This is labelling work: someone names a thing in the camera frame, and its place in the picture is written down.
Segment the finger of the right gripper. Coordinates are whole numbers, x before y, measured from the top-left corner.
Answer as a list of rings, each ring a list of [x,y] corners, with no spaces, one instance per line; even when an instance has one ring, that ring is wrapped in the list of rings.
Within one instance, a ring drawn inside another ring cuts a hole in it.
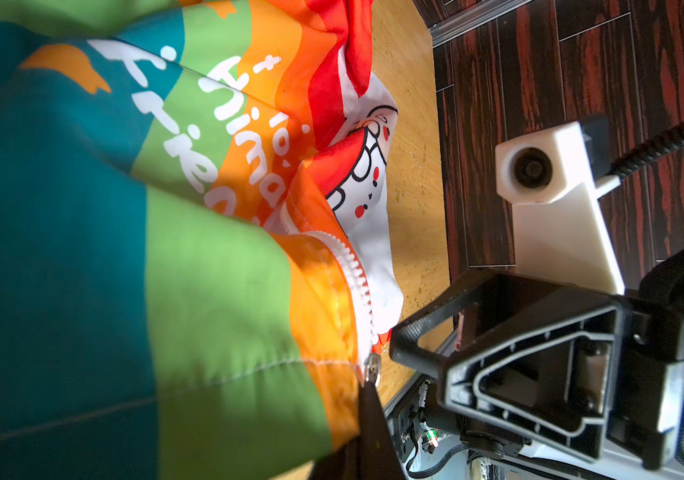
[[[448,357],[427,350],[419,339],[443,322],[478,307],[468,346]],[[492,270],[463,274],[438,298],[392,330],[390,358],[419,373],[440,379],[464,362],[488,355],[520,353],[554,341],[571,326],[594,316],[613,315],[608,338],[618,336],[618,297],[574,285]]]

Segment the colourful rainbow kids jacket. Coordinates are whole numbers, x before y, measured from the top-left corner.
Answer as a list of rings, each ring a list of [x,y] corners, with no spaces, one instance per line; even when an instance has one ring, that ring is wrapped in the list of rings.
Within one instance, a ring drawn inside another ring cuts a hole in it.
[[[0,1],[0,479],[269,479],[401,317],[368,1]]]

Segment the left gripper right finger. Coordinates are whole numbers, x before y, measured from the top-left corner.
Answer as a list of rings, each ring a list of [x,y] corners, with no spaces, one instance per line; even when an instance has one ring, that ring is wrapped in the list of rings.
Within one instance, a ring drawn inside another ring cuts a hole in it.
[[[372,382],[366,382],[360,389],[359,420],[359,478],[366,480],[405,479],[379,394]]]

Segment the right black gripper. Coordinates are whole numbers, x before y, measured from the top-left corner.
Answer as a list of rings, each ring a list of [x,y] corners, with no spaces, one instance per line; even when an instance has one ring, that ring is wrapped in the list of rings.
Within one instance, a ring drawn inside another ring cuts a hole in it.
[[[684,467],[684,250],[630,296],[611,440],[658,471]],[[545,296],[453,355],[440,404],[585,462],[601,459],[627,307],[614,296]]]

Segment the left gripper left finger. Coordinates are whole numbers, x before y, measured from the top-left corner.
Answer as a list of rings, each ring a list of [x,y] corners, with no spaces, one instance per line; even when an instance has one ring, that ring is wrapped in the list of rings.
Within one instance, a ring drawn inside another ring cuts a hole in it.
[[[316,461],[308,479],[358,480],[359,438],[354,438],[337,452]]]

